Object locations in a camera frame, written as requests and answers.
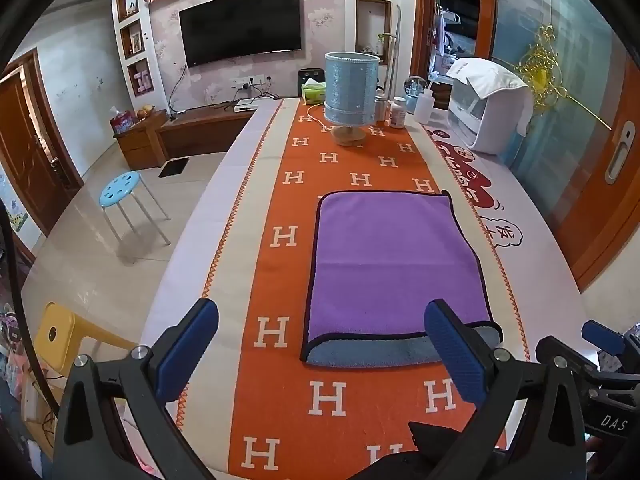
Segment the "purple grey microfiber towel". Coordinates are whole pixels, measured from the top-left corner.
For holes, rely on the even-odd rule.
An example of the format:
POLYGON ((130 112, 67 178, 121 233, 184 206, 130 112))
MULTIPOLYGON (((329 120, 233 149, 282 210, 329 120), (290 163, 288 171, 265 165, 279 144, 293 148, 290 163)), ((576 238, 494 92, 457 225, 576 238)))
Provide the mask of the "purple grey microfiber towel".
POLYGON ((448 192, 326 194, 314 226, 303 343, 308 366, 366 370, 435 363, 426 306, 445 300, 492 348, 503 341, 480 258, 448 192))

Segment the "white tablecloth with red print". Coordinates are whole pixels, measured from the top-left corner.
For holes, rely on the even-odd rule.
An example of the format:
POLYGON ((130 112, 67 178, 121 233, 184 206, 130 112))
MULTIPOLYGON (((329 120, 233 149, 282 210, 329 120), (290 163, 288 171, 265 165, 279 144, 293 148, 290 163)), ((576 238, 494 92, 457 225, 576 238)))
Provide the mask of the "white tablecloth with red print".
MULTIPOLYGON (((205 297, 206 275, 250 159, 283 101, 256 110, 206 186, 160 281, 143 331, 144 341, 153 342, 198 298, 205 297)), ((468 151, 448 128, 444 116, 435 115, 429 125, 421 127, 437 145, 463 195, 480 216, 506 270, 529 351, 524 359, 534 356, 536 343, 547 335, 593 354, 593 348, 580 336, 586 315, 573 275, 546 222, 518 181, 505 166, 468 151)), ((183 393, 170 407, 181 431, 178 408, 183 393)))

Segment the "yellow plastic stool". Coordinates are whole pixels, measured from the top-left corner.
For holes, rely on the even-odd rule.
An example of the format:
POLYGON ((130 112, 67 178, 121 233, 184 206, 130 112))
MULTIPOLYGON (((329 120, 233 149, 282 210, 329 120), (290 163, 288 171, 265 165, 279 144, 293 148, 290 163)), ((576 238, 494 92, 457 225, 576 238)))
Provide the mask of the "yellow plastic stool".
POLYGON ((136 345, 56 302, 44 308, 35 338, 36 355, 48 379, 67 377, 81 353, 96 362, 117 360, 136 345))

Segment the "orange H pattern table runner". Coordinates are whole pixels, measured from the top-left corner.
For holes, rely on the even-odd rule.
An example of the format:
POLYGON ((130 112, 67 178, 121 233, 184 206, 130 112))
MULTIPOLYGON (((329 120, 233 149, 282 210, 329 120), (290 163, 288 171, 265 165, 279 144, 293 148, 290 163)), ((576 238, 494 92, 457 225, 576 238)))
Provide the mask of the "orange H pattern table runner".
POLYGON ((424 330, 429 302, 529 355, 480 216, 409 122, 336 144, 321 110, 278 105, 203 292, 217 335, 178 424, 206 466, 245 479, 345 479, 412 448, 410 422, 472 414, 424 330))

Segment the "black floor mat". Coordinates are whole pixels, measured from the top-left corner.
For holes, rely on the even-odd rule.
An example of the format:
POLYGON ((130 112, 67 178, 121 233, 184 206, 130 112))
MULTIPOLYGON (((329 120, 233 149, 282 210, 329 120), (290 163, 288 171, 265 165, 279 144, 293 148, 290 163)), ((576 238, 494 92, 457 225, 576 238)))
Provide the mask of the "black floor mat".
POLYGON ((168 162, 166 162, 166 164, 160 170, 158 177, 160 179, 163 179, 176 176, 177 174, 182 174, 183 170, 186 169, 186 165, 188 164, 189 160, 189 157, 168 160, 168 162))

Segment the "brown wooden door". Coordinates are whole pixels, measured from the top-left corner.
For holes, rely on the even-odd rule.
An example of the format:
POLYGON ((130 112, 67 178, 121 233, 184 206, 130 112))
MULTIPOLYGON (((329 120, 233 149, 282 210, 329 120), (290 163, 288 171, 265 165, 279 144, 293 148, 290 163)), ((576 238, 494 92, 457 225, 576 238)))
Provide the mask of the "brown wooden door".
POLYGON ((54 119, 36 49, 1 74, 1 165, 43 235, 84 185, 54 119))

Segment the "white countertop appliance with cloth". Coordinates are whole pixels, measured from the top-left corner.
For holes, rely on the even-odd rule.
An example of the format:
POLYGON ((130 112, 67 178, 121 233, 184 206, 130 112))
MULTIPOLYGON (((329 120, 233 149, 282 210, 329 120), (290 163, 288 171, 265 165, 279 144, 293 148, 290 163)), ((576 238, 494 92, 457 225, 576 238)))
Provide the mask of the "white countertop appliance with cloth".
POLYGON ((534 96, 521 77, 484 58, 459 58, 446 76, 452 80, 448 122, 467 148, 500 155, 514 134, 526 136, 534 96))

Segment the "wooden tv cabinet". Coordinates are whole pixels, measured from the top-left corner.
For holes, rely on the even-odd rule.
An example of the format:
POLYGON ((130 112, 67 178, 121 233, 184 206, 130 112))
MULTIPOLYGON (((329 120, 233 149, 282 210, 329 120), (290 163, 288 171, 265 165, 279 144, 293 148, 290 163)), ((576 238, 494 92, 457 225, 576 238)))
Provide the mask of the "wooden tv cabinet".
POLYGON ((169 159, 228 151, 253 114, 235 113, 226 104, 187 110, 175 119, 153 110, 114 138, 130 169, 161 167, 169 159))

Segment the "gold chinese knot ornament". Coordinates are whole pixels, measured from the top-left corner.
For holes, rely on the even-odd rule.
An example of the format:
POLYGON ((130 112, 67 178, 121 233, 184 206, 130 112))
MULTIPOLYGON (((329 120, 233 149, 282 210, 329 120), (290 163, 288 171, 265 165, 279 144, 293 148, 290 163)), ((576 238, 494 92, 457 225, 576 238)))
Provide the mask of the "gold chinese knot ornament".
POLYGON ((535 32, 534 41, 518 62, 506 62, 506 66, 532 90, 536 113, 542 114, 555 107, 559 100, 567 100, 581 108, 606 130, 611 131, 612 127, 603 118, 576 99, 564 86, 559 53, 554 48, 555 40, 553 25, 540 25, 535 32))

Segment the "white squeeze bottle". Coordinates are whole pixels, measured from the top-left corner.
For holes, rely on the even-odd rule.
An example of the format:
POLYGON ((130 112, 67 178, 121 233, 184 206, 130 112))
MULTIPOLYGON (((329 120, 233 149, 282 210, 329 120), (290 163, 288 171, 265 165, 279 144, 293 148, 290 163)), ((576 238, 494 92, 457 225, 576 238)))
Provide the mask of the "white squeeze bottle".
POLYGON ((435 107, 435 98, 430 81, 423 91, 416 98, 416 106, 413 111, 413 118, 421 125, 427 125, 431 119, 435 107))

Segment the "white set-top box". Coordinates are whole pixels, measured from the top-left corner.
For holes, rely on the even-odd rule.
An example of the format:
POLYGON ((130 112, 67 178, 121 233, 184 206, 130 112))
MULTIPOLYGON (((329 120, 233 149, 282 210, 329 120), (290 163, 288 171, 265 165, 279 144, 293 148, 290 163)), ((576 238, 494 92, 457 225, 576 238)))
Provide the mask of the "white set-top box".
POLYGON ((254 110, 257 110, 262 103, 269 103, 271 101, 271 96, 258 96, 257 98, 240 99, 235 103, 233 110, 235 113, 254 112, 254 110))

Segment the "white pill bottle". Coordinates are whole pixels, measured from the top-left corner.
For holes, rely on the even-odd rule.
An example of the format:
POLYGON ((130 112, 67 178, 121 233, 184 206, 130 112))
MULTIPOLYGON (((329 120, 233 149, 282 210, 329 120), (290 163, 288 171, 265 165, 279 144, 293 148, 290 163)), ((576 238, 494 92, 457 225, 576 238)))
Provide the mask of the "white pill bottle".
POLYGON ((401 129, 405 125, 407 102, 402 96, 394 96, 390 101, 390 128, 401 129))

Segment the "glass snow globe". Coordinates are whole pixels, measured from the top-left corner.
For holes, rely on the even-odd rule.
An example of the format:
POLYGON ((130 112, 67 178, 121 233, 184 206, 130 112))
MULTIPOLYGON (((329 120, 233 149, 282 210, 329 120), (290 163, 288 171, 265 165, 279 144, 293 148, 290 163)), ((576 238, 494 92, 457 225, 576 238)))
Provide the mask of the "glass snow globe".
POLYGON ((410 114, 416 109, 419 96, 428 88, 428 81, 420 76, 410 76, 404 82, 407 110, 410 114))

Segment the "silver drink can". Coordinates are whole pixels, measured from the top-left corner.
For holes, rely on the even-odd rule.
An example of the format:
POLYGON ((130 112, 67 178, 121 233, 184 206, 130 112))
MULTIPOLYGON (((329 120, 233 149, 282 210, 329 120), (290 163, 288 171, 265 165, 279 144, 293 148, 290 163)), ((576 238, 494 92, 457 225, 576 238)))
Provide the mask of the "silver drink can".
POLYGON ((387 99, 384 94, 377 94, 374 100, 374 121, 382 124, 386 121, 387 99))

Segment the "green tissue box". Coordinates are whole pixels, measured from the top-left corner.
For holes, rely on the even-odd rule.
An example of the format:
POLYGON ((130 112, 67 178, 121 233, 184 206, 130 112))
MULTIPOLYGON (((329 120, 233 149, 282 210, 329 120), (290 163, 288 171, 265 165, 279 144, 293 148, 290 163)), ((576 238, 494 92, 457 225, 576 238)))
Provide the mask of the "green tissue box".
POLYGON ((306 105, 323 104, 326 99, 326 84, 309 78, 300 86, 302 98, 306 105))

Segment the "blue shade table lamp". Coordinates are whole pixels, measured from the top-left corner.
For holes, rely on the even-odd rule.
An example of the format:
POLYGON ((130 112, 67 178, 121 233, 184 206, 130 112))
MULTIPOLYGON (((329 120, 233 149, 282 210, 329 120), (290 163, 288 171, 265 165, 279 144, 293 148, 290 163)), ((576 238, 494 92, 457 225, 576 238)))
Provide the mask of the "blue shade table lamp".
POLYGON ((373 54, 328 52, 324 118, 331 124, 331 136, 341 146, 361 144, 364 128, 374 124, 378 63, 373 54))

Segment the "black flat screen television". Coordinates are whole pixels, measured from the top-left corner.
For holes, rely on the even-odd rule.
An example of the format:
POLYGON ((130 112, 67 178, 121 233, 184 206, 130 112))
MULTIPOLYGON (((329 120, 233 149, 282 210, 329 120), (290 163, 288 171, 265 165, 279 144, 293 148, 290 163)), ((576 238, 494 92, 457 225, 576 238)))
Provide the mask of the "black flat screen television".
POLYGON ((179 21, 189 67, 303 47, 300 0, 212 0, 179 21))

